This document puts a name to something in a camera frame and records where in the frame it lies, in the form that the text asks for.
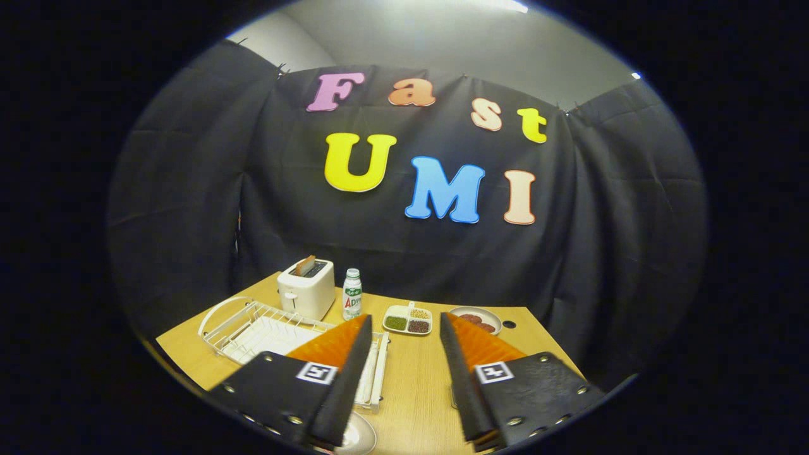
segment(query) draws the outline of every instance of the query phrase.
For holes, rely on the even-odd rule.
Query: bottle label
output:
[[[347,287],[343,289],[343,319],[349,320],[359,316],[362,305],[362,288]]]

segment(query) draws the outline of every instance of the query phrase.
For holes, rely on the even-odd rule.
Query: ceiling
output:
[[[503,0],[303,0],[280,11],[338,65],[452,70],[563,109],[630,83],[629,68],[547,11]]]

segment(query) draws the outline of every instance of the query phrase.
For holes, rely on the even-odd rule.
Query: black fabric backdrop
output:
[[[321,74],[362,72],[340,107],[309,113]],[[435,104],[393,106],[392,84],[422,78]],[[503,127],[469,117],[484,97]],[[548,119],[543,144],[519,108]],[[370,134],[397,138],[382,183],[366,193],[324,178],[332,133],[354,133],[349,170],[367,170]],[[447,179],[485,170],[476,224],[405,216],[414,156]],[[531,172],[536,222],[504,221],[509,169]],[[571,111],[462,74],[339,66],[277,78],[222,42],[180,72],[133,128],[108,214],[115,279],[127,311],[156,337],[227,296],[315,254],[337,285],[357,267],[366,291],[449,304],[524,305],[591,381],[609,389],[673,331],[699,281],[705,190],[676,119],[643,83]],[[234,231],[241,212],[239,251]]]

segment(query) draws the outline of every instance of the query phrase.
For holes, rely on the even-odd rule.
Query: bottle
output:
[[[343,282],[343,319],[349,321],[362,312],[362,283],[359,270],[348,269]]]

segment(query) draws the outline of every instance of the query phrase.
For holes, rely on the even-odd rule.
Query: toaster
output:
[[[320,321],[335,300],[334,264],[310,256],[284,270],[277,278],[284,311]]]

